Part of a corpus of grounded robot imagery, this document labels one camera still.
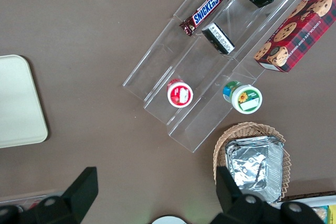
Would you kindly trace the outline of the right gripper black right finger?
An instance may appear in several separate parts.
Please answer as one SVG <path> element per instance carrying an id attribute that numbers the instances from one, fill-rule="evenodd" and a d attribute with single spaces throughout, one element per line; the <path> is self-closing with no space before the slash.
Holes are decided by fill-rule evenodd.
<path id="1" fill-rule="evenodd" d="M 277 209 L 255 195 L 243 194 L 225 166 L 216 168 L 216 193 L 222 212 L 212 223 L 323 223 L 303 203 L 285 202 Z"/>

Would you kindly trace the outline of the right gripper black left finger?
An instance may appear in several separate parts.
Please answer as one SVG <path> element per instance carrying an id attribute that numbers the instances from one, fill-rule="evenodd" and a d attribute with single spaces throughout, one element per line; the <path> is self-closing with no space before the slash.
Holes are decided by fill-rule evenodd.
<path id="1" fill-rule="evenodd" d="M 33 208 L 19 212 L 1 206 L 1 223 L 81 223 L 98 195 L 96 167 L 86 167 L 60 196 L 49 196 Z"/>

